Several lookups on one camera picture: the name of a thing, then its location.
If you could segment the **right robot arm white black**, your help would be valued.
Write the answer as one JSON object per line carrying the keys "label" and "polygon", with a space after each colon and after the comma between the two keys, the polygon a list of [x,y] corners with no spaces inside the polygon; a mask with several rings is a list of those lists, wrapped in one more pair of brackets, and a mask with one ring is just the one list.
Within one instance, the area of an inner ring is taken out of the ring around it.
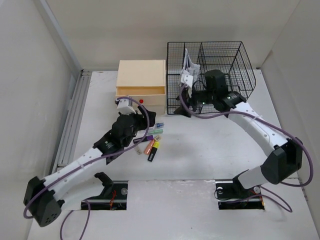
{"label": "right robot arm white black", "polygon": [[254,188],[266,183],[280,184],[302,167],[303,144],[297,138],[264,121],[239,92],[230,91],[222,71],[207,71],[204,79],[204,90],[194,90],[193,76],[186,72],[182,74],[178,96],[181,107],[176,114],[190,117],[198,103],[213,104],[220,116],[241,127],[266,155],[263,164],[245,170],[231,180],[219,181],[216,186],[218,199],[247,198]]}

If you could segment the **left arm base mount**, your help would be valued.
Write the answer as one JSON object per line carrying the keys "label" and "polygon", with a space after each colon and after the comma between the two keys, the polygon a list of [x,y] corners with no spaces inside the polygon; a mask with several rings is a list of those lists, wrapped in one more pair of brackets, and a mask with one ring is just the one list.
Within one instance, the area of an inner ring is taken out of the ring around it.
{"label": "left arm base mount", "polygon": [[[113,181],[104,172],[94,175],[101,182],[102,190],[98,195],[87,198],[91,210],[124,211],[127,209],[128,181]],[[83,200],[81,210],[89,210],[88,204]]]}

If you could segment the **yellow black highlighter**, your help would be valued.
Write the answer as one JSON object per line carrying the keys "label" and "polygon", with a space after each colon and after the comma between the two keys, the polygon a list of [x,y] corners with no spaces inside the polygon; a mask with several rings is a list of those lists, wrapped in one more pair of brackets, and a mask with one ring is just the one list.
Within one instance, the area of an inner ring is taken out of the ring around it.
{"label": "yellow black highlighter", "polygon": [[152,146],[152,148],[151,148],[151,150],[150,150],[150,153],[149,153],[149,155],[148,155],[148,158],[147,158],[147,160],[148,160],[149,162],[152,162],[152,161],[153,161],[153,159],[154,159],[154,157],[155,157],[155,155],[156,155],[156,153],[157,153],[157,150],[158,150],[158,148],[159,148],[159,145],[160,145],[160,143],[159,143],[158,141],[155,141],[155,142],[154,142],[154,144],[153,144],[153,146]]}

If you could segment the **clear blue pen pack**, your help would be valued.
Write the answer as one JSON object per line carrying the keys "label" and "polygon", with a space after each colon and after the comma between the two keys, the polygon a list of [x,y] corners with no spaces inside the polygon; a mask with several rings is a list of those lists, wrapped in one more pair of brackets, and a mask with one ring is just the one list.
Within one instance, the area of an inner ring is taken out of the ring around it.
{"label": "clear blue pen pack", "polygon": [[165,126],[164,122],[158,122],[158,123],[155,123],[154,126],[150,127],[150,129],[152,129],[152,130],[160,129],[160,128],[163,128],[164,126]]}

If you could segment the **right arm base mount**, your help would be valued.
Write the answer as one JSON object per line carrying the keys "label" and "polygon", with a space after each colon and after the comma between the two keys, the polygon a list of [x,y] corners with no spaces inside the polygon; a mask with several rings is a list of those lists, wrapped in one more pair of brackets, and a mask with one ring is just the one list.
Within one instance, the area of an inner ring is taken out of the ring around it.
{"label": "right arm base mount", "polygon": [[261,188],[254,186],[244,189],[232,179],[215,181],[214,197],[219,210],[264,210]]}

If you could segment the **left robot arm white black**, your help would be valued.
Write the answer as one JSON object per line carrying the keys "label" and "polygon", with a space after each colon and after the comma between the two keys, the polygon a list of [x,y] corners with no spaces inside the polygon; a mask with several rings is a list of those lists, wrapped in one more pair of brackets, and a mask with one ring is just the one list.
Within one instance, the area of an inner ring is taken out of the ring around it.
{"label": "left robot arm white black", "polygon": [[68,190],[99,174],[103,166],[131,149],[130,143],[138,131],[155,125],[154,111],[144,106],[138,110],[129,114],[121,112],[111,130],[77,160],[42,179],[37,176],[30,179],[23,199],[24,218],[34,219],[40,227],[55,221],[62,212],[63,196]]}

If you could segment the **purple black highlighter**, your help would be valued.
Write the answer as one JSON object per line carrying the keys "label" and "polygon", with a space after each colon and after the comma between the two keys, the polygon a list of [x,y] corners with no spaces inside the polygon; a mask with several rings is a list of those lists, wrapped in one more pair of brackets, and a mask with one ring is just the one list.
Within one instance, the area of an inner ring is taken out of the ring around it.
{"label": "purple black highlighter", "polygon": [[148,141],[152,141],[154,139],[153,135],[147,135],[145,137],[139,137],[139,138],[135,138],[133,139],[133,143],[137,144],[138,142],[148,142]]}

